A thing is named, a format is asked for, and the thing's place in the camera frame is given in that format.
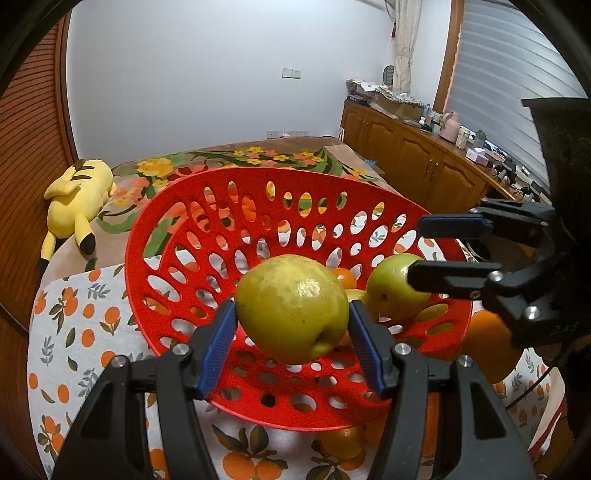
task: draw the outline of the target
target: yellow flower pattern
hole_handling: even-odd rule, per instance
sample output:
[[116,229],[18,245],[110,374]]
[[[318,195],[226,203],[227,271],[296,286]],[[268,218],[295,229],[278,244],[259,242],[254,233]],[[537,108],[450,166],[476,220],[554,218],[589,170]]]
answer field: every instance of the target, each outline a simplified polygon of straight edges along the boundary
[[173,170],[168,158],[149,158],[138,163],[138,171],[147,177],[165,177]]

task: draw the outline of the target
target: white wall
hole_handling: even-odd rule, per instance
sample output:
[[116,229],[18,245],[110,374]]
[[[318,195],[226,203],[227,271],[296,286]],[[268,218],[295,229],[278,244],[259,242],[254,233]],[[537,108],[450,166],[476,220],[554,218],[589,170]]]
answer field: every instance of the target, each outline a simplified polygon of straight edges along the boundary
[[67,49],[78,153],[114,166],[267,130],[333,135],[345,80],[381,81],[391,28],[381,0],[84,0]]
[[414,46],[410,93],[433,105],[445,56],[452,0],[423,0]]

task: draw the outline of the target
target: box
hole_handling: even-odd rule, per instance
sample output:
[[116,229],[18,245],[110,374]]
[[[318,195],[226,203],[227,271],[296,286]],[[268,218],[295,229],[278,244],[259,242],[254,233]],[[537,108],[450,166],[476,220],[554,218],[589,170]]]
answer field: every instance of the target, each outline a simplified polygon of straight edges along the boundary
[[393,113],[400,119],[411,119],[419,121],[423,108],[411,105],[410,103],[393,102],[383,95],[376,95],[375,103],[384,110]]

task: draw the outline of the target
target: metal screw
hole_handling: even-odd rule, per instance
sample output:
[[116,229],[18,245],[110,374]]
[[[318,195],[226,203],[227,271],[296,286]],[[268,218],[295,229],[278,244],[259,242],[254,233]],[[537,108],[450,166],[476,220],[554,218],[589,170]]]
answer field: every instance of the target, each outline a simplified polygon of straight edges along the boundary
[[394,346],[394,351],[398,355],[408,355],[410,352],[413,351],[413,349],[411,348],[410,345],[407,345],[406,343],[397,343]]
[[460,355],[457,357],[457,363],[459,363],[464,368],[470,368],[472,365],[474,365],[474,360],[472,360],[472,357],[470,356]]
[[175,355],[186,355],[189,352],[190,348],[186,343],[177,343],[173,347],[173,353]]
[[490,278],[492,281],[501,281],[504,277],[505,275],[503,272],[499,270],[494,270],[488,274],[488,278]]
[[540,309],[535,305],[531,305],[525,309],[525,318],[528,320],[535,320],[540,316]]
[[114,356],[113,359],[111,360],[111,366],[114,368],[121,368],[126,363],[127,363],[127,357],[125,357],[124,355]]

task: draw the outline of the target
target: fruit basket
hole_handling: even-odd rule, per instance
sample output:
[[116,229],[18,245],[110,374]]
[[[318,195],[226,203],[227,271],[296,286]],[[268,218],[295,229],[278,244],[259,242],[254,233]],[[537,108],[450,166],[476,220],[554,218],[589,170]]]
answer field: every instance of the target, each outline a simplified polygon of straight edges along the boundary
[[[168,229],[162,256],[144,259],[146,245],[162,241],[154,238],[155,227],[171,208],[185,214]],[[135,222],[125,257],[129,301],[142,334],[161,355],[209,323],[242,274],[269,256],[297,254],[348,268],[358,288],[392,254],[465,261],[455,240],[417,238],[414,228],[426,213],[394,192],[320,173],[220,168],[195,174],[157,194]],[[381,321],[398,341],[452,359],[471,302],[432,295],[427,308],[423,313],[431,315],[422,321]],[[240,418],[298,431],[349,427],[389,406],[367,387],[353,349],[285,365],[259,350],[240,327],[208,401]]]

